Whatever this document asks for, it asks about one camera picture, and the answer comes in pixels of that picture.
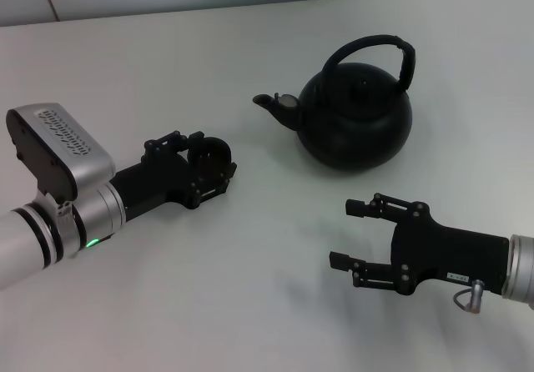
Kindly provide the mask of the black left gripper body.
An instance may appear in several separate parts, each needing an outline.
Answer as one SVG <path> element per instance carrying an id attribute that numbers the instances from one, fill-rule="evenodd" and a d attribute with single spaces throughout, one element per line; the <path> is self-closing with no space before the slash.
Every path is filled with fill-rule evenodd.
<path id="1" fill-rule="evenodd" d="M 146 148 L 141 162 L 111 179 L 130 221 L 165 203 L 200 206 L 199 182 L 189 163 L 171 147 Z"/>

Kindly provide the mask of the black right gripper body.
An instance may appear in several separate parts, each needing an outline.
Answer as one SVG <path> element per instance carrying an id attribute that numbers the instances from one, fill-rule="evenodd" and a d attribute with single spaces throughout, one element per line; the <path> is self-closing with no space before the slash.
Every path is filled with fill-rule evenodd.
<path id="1" fill-rule="evenodd" d="M 429 214 L 399 221 L 391 241 L 395 291 L 411 295 L 428 279 L 465 286 L 479 279 L 500 294 L 506 279 L 509 239 L 438 224 Z"/>

